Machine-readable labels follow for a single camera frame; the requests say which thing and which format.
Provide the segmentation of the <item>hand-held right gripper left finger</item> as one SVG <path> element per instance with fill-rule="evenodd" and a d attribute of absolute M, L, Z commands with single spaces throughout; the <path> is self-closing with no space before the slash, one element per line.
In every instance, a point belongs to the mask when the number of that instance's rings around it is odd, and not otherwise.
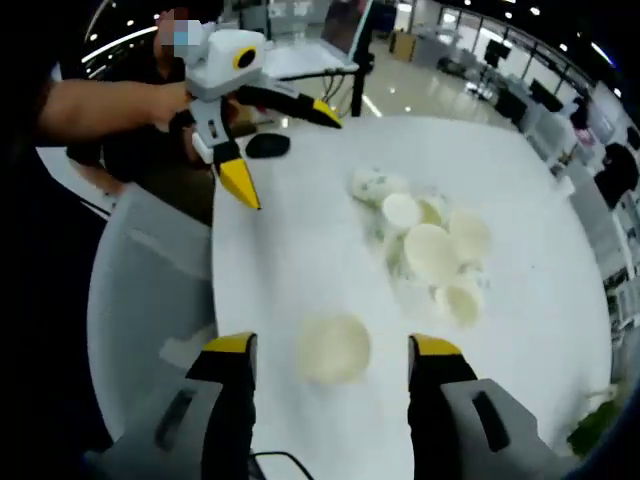
<path fill-rule="evenodd" d="M 188 371 L 136 406 L 94 461 L 99 479 L 247 479 L 258 336 L 210 340 Z"/>

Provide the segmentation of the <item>person's left hand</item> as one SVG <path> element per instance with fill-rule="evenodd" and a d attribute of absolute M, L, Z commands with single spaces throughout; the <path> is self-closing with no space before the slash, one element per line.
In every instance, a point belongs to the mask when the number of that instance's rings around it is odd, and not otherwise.
<path fill-rule="evenodd" d="M 189 108 L 191 100 L 185 82 L 152 85 L 148 103 L 151 123 L 160 131 L 168 132 L 171 121 Z"/>

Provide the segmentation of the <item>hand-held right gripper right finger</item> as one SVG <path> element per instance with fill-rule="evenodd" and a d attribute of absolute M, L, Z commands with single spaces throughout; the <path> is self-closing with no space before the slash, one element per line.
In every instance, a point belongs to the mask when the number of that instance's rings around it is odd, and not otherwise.
<path fill-rule="evenodd" d="M 409 336 L 408 423 L 416 479 L 561 479 L 565 461 L 535 416 L 491 379 L 479 379 L 447 340 Z"/>

